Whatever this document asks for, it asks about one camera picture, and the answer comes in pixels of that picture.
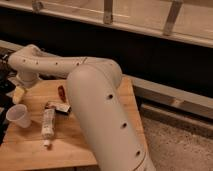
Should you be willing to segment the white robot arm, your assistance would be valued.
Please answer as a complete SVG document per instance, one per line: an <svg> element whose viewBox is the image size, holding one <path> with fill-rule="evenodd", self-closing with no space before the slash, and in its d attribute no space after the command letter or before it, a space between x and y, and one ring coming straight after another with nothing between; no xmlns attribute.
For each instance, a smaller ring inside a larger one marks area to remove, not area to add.
<svg viewBox="0 0 213 171"><path fill-rule="evenodd" d="M37 46L27 45L12 53L8 64L26 87L40 74L66 80L67 98L101 171L156 171L119 100L122 70L117 62L45 56Z"/></svg>

